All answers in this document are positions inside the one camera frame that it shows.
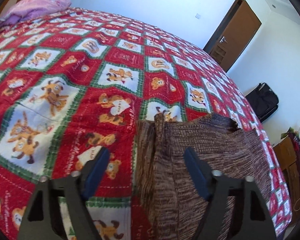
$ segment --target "pink bedding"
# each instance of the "pink bedding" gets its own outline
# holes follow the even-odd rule
[[[67,9],[70,5],[70,0],[21,0],[7,11],[3,16],[5,21],[0,26],[14,25],[20,21],[56,13]]]

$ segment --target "patchwork quilt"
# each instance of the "patchwork quilt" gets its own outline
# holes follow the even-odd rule
[[[81,8],[0,33],[0,228],[16,239],[42,175],[80,170],[102,147],[111,160],[87,202],[103,239],[153,239],[135,192],[135,122],[207,113],[256,129],[271,172],[276,233],[291,220],[287,184],[249,103],[204,51],[143,22]],[[60,200],[69,239],[75,235]]]

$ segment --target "black suitcase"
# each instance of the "black suitcase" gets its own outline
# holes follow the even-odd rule
[[[278,109],[279,99],[266,83],[260,83],[246,95],[246,99],[260,122],[263,122]]]

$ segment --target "wooden door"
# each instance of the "wooden door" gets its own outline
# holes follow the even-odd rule
[[[282,170],[287,169],[291,164],[296,162],[296,152],[293,148],[292,141],[288,136],[274,146],[273,150]]]
[[[210,56],[227,72],[260,26],[260,20],[248,3],[243,0],[221,36],[215,42]]]

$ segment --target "brown cloth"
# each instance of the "brown cloth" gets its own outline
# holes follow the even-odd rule
[[[137,190],[156,239],[191,239],[208,204],[186,169],[187,147],[213,170],[232,178],[253,176],[269,200],[269,164],[254,130],[244,132],[232,119],[218,114],[192,122],[165,122],[163,114],[157,114],[154,122],[139,121],[137,126]],[[218,239],[226,239],[233,206],[234,198],[228,197]]]

